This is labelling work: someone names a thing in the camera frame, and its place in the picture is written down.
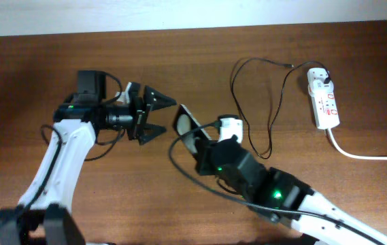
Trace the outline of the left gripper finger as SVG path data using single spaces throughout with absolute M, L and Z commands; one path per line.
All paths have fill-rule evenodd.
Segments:
M 147 144 L 156 137 L 164 134 L 167 129 L 164 126 L 146 123 L 141 127 L 137 134 L 137 140 L 140 145 Z
M 144 102 L 150 105 L 150 110 L 160 110 L 177 105 L 177 101 L 171 97 L 168 97 L 150 86 L 145 86 L 144 89 Z

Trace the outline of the black smartphone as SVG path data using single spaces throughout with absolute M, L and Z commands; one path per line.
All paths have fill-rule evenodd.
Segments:
M 201 124 L 191 114 L 189 109 L 184 104 L 180 104 L 172 124 L 173 130 L 177 133 L 177 135 L 184 135 L 185 133 L 188 133 L 200 126 Z M 211 140 L 211 137 L 204 129 L 201 129 L 194 133 L 190 133 L 181 139 L 183 145 L 195 160 L 197 160 L 199 156 L 195 143 L 199 140 Z

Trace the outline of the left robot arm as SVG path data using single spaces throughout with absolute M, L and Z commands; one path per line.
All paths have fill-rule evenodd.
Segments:
M 149 124 L 151 111 L 176 105 L 146 86 L 130 82 L 112 99 L 106 97 L 104 71 L 78 72 L 78 90 L 55 111 L 49 126 L 48 149 L 27 191 L 15 208 L 0 210 L 0 244 L 85 244 L 71 215 L 76 184 L 88 153 L 101 130 L 117 131 L 113 147 L 123 135 L 143 145 L 166 129 Z

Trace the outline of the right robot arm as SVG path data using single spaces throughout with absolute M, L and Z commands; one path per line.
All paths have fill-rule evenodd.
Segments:
M 198 174 L 224 180 L 266 220 L 313 237 L 318 244 L 387 244 L 387 235 L 346 214 L 310 185 L 256 161 L 236 136 L 214 141 L 195 133 L 193 144 Z

